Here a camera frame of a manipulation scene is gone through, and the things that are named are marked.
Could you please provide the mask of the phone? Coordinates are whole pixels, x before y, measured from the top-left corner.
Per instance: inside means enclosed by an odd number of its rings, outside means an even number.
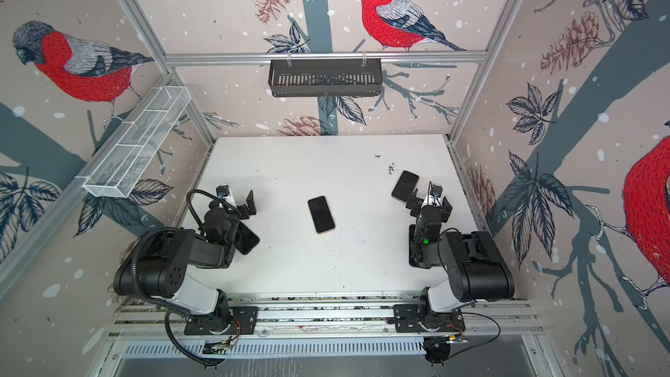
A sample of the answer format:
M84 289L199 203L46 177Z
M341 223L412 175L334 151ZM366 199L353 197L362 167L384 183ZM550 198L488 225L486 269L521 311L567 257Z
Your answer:
M308 201L315 230L323 234L335 229L335 222L325 197L315 197Z
M404 170L391 193L392 198L401 202L407 202L410 195L415 191L419 176Z

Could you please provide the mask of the black phone near left arm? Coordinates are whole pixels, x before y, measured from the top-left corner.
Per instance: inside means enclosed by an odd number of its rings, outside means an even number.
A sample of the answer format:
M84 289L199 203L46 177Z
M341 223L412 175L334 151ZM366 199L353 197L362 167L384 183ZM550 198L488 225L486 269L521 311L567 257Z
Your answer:
M260 238L246 224L239 223L233 244L237 251L247 256L260 244Z

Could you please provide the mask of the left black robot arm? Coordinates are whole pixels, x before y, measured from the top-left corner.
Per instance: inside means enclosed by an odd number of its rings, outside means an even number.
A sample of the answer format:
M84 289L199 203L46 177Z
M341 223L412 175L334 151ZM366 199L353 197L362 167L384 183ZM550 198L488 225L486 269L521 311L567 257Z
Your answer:
M227 269L234 256L250 254L260 238L244 222L258 214L253 192L235 204L228 185L211 194L195 188L186 195L195 229L165 227L142 235L116 272L113 290L188 320L212 318L223 323L232 313L224 291L192 277L188 267Z

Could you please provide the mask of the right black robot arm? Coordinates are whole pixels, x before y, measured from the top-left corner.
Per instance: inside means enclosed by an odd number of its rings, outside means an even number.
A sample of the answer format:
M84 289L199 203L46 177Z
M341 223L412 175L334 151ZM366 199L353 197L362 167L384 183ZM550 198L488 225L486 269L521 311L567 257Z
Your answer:
M513 298L512 274L490 233L443 230L452 211L448 200L437 200L432 195L422 200L416 194L413 191L406 202L410 216L416 219L408 232L408 263L446 273L444 282L422 290L420 314L447 314L478 300Z

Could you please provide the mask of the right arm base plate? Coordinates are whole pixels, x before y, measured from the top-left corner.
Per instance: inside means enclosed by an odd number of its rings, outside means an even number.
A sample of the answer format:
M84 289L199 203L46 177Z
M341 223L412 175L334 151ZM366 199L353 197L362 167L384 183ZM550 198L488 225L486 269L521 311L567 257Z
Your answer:
M465 325L460 312L433 312L418 304L393 306L387 320L397 333L463 333Z

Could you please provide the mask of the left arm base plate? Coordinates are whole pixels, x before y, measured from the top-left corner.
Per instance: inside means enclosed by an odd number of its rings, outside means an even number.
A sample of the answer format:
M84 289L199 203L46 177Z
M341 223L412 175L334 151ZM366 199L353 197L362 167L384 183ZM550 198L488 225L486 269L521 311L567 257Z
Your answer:
M228 307L221 312L191 316L184 334L188 336L252 335L258 319L256 306Z

